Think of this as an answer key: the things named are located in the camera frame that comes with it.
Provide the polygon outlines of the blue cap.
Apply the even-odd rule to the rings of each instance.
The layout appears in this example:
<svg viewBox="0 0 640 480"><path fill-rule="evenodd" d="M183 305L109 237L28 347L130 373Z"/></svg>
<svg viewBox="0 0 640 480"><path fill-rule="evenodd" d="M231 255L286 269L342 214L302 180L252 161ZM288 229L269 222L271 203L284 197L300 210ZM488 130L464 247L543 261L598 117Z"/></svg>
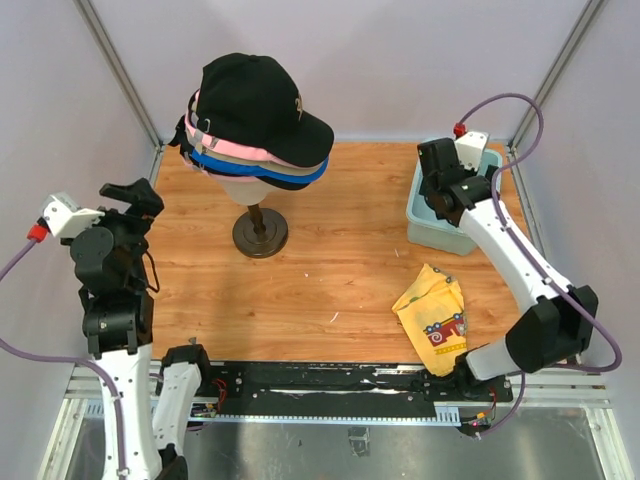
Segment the blue cap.
<svg viewBox="0 0 640 480"><path fill-rule="evenodd" d="M271 177L274 179L280 179L280 180L295 182L295 183L312 183L318 180L319 178L321 178L329 166L329 163L328 163L327 168L321 173L312 174L309 176L297 177L297 176L284 175L284 174L263 170L262 168L259 168L259 167L244 167L244 166L238 166L238 165L228 164L225 162L217 162L215 160L207 160L207 159L197 160L192 153L188 154L187 158L194 165L207 171L211 170L216 174L229 174L231 176L245 176L245 177L265 176L265 177Z"/></svg>

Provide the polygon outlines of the pink cap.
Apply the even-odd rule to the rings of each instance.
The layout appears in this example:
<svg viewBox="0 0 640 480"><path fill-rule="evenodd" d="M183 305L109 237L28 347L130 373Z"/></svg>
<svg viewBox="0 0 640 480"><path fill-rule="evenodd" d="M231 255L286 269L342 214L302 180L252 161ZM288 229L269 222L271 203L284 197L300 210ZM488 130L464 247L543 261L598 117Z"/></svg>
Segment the pink cap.
<svg viewBox="0 0 640 480"><path fill-rule="evenodd" d="M195 119L199 94L200 91L196 90L190 98L188 109L183 120L187 138L194 146L201 146L201 149L205 149L215 154L236 157L243 160L256 162L271 161L284 165L284 161L282 159L274 156L264 149L223 140L198 130L195 127Z"/></svg>

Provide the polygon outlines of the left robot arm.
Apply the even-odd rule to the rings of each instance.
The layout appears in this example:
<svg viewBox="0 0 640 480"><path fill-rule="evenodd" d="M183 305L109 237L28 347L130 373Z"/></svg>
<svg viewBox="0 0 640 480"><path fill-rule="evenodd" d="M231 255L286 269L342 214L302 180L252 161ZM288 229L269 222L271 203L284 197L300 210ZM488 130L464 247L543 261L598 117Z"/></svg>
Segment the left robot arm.
<svg viewBox="0 0 640 480"><path fill-rule="evenodd" d="M146 235L163 211L162 198L141 178L107 183L100 195L127 209L99 208L96 219L68 240L81 284L82 330L101 380L105 479L185 479L184 439L196 396L207 393L214 371L200 344L170 348L162 359L158 402L151 402L153 293Z"/></svg>

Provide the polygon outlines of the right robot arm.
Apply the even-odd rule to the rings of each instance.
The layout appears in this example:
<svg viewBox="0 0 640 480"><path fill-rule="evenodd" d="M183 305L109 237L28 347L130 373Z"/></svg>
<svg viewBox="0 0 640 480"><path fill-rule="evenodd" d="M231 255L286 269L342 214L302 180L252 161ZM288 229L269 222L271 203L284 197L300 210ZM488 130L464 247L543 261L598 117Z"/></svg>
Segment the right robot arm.
<svg viewBox="0 0 640 480"><path fill-rule="evenodd" d="M461 229L509 287L520 317L499 340L455 360L447 381L466 400L511 373L535 373L585 351L598 298L552 267L510 219L497 192L498 170L478 171L487 140L479 132L417 147L420 193L439 220Z"/></svg>

